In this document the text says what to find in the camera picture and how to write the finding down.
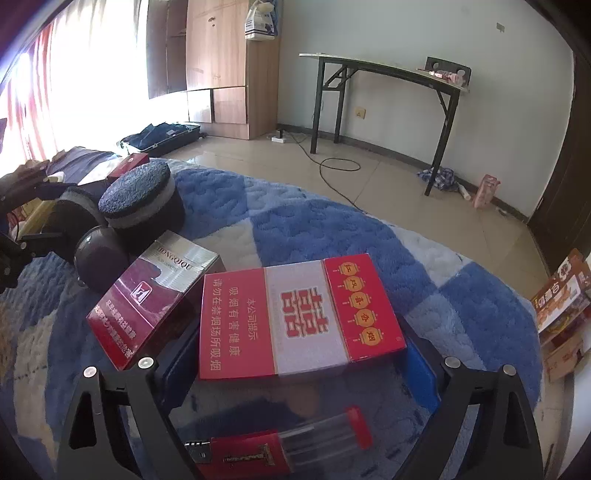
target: plastic bag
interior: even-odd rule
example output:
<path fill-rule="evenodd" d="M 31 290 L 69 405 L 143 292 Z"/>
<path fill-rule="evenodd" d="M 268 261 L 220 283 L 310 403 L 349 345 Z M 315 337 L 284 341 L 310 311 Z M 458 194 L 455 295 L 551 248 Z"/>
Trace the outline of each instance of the plastic bag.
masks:
<path fill-rule="evenodd" d="M 255 0 L 244 23 L 244 36 L 247 40 L 273 40 L 277 29 L 271 12 L 275 6 L 270 2 Z"/>
<path fill-rule="evenodd" d="M 500 181 L 492 175 L 484 175 L 478 192 L 474 196 L 474 207 L 483 208 L 488 205 L 495 196 L 496 188 L 500 185 Z"/>

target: red cigarette box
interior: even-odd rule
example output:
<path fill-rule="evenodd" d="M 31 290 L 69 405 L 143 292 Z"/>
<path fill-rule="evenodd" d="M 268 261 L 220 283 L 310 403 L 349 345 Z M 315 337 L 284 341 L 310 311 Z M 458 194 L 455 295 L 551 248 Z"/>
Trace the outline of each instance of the red cigarette box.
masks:
<path fill-rule="evenodd" d="M 205 277 L 201 379 L 302 374 L 403 348 L 367 254 Z"/>
<path fill-rule="evenodd" d="M 146 153 L 132 153 L 129 157 L 124 158 L 119 162 L 119 165 L 107 175 L 107 179 L 115 181 L 124 173 L 129 172 L 129 170 L 133 170 L 135 167 L 148 163 L 149 161 L 150 157 Z"/>
<path fill-rule="evenodd" d="M 199 314 L 204 275 L 223 270 L 218 254 L 164 232 L 86 316 L 113 365 L 160 353 Z"/>

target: sheer curtain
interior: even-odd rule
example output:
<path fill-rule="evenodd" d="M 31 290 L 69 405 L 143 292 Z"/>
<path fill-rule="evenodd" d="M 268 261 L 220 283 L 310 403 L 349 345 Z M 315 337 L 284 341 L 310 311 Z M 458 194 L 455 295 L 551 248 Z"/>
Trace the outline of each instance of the sheer curtain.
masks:
<path fill-rule="evenodd" d="M 0 176 L 27 160 L 44 160 L 57 152 L 48 98 L 52 33 L 50 24 L 20 55 L 0 96 L 0 118 L 8 118 L 0 154 Z"/>
<path fill-rule="evenodd" d="M 54 21 L 50 112 L 60 149 L 112 150 L 146 126 L 147 1 L 77 0 Z"/>

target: pink box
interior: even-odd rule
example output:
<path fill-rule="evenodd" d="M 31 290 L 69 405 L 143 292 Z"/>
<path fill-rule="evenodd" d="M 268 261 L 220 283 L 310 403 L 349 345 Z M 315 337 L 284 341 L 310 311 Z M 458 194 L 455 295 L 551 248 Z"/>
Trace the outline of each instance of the pink box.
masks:
<path fill-rule="evenodd" d="M 220 271 L 218 254 L 164 232 L 86 317 L 113 365 L 158 355 L 199 315 L 204 275 Z"/>

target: cardboard box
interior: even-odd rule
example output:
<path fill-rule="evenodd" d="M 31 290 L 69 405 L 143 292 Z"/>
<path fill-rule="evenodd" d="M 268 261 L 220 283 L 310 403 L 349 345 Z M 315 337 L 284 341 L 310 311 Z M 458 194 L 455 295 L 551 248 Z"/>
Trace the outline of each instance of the cardboard box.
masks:
<path fill-rule="evenodd" d="M 205 278 L 201 379 L 304 374 L 403 348 L 367 254 Z"/>
<path fill-rule="evenodd" d="M 546 345 L 591 303 L 591 271 L 577 249 L 531 300 L 537 315 L 540 343 Z"/>
<path fill-rule="evenodd" d="M 124 158 L 119 164 L 107 175 L 107 179 L 110 181 L 117 180 L 124 173 L 133 170 L 139 165 L 148 163 L 150 157 L 146 153 L 132 153 L 129 157 Z"/>
<path fill-rule="evenodd" d="M 544 360 L 551 382 L 571 373 L 583 358 L 583 339 L 575 332 Z"/>
<path fill-rule="evenodd" d="M 200 313 L 205 274 L 219 271 L 218 254 L 164 232 L 86 317 L 113 365 L 158 355 Z"/>

